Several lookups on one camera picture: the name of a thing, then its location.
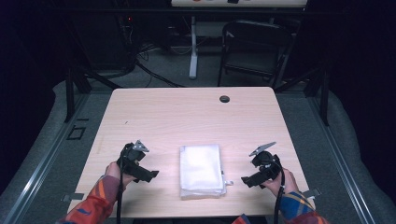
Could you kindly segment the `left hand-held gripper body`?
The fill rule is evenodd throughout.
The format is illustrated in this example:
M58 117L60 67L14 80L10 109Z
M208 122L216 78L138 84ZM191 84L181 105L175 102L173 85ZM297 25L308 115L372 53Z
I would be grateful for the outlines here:
M146 156L147 152L149 150L140 140L137 140L134 144L128 143L121 151L117 165L124 174L134 176L136 174L134 167L136 165L140 166L139 162Z

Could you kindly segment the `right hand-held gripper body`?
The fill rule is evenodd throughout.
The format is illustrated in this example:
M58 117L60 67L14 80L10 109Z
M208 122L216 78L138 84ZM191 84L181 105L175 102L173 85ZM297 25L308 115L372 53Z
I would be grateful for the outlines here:
M276 142L271 142L268 144L261 145L253 150L249 157L253 156L251 163L259 168L258 172L265 175L264 180L276 179L281 171L281 164L279 157L275 154L272 155L267 148L275 145Z

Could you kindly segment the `white mesh zipper bag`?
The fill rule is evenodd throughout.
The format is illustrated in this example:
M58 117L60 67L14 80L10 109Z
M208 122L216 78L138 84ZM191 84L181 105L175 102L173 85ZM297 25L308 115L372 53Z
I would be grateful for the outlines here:
M233 185L224 178L219 145L183 146L179 150L180 198L219 198Z

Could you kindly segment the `person's left hand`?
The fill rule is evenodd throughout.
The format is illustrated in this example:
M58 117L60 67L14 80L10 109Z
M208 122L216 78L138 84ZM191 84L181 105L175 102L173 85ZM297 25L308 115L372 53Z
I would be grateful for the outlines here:
M115 161L111 162L106 168L106 175L110 175L116 177L118 180L122 182L124 188L126 188L132 181L135 180L135 177L132 175L124 174L120 167L117 165Z

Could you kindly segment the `person's right hand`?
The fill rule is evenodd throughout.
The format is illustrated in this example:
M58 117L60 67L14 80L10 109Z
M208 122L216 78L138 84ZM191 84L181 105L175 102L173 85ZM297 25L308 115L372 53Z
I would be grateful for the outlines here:
M282 181L283 181L283 186L284 186L284 193L291 193L291 192L297 192L298 186L296 184L296 180L294 178L293 173L284 168L283 169L283 174L279 174L276 179L272 180L266 180L262 183L262 186L268 188L275 196L278 194L280 187L282 186Z

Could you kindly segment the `person's clothing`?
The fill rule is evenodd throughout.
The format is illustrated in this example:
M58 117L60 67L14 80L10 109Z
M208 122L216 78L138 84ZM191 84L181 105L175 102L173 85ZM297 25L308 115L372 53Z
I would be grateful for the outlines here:
M239 216L238 218L236 218L232 224L250 224L250 221L248 220L248 217L243 214L241 216Z

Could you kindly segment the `black metal stand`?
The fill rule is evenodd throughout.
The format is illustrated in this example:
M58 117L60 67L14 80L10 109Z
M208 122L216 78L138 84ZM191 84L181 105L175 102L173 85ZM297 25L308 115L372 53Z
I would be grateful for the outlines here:
M307 73L287 81L285 84L275 88L275 92L282 92L290 89L300 82L307 80L308 83L304 88L306 97L314 97L320 91L319 116L322 122L328 126L328 103L329 103L329 82L330 75L324 68L313 68Z
M75 90L78 90L83 94L88 94L92 91L92 86L88 81L91 77L105 86L109 87L111 90L118 89L120 85L113 83L105 77L100 76L98 73L92 71L83 66L72 66L65 74L65 89L66 89L66 117L65 122L68 122L75 114Z

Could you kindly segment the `white desk leg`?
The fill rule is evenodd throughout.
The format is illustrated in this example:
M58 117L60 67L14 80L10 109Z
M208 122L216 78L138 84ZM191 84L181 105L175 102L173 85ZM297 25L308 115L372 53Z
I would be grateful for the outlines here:
M191 63L190 63L190 79L197 78L197 64L198 64L198 55L197 55L197 40L196 40L196 20L195 17L191 17Z

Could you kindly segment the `dark equipment cabinet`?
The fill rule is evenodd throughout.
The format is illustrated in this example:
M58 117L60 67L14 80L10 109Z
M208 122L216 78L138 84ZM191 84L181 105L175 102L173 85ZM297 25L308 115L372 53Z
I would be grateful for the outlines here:
M71 19L94 70L134 70L133 57L115 15L75 14Z

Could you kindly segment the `black folding chair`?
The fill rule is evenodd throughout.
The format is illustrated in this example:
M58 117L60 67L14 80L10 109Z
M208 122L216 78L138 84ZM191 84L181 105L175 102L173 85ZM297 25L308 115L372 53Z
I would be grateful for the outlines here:
M236 20L222 28L218 85L229 71L262 77L272 88L279 80L293 36L287 28L267 22Z

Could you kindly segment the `grey metal table bracket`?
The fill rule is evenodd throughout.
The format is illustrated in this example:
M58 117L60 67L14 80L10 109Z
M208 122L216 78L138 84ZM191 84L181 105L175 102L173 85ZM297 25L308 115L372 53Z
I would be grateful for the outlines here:
M71 203L74 200L82 200L83 197L84 197L83 193L69 193L69 194L65 194L62 197L62 202Z
M303 195L307 199L316 199L321 194L319 189L309 189L303 192Z

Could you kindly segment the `aluminium floor rail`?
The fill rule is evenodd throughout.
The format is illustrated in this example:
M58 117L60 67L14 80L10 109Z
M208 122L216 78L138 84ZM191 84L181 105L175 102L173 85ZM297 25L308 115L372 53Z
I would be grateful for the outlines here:
M324 133L328 144L330 145L330 153L332 160L335 164L338 174L340 175L342 182L346 188L346 192L350 201L352 202L356 213L361 221L361 224L376 224L375 219L368 208L366 201L364 200L361 190L358 187L347 162L338 146L330 126L326 126L319 114L319 105L315 98L308 97L307 102L311 110L314 113L314 117L318 123L318 126Z
M77 98L75 112L67 122L64 121L65 98L59 96L55 100L27 157L0 195L0 224L21 224L89 97L89 94L82 94Z

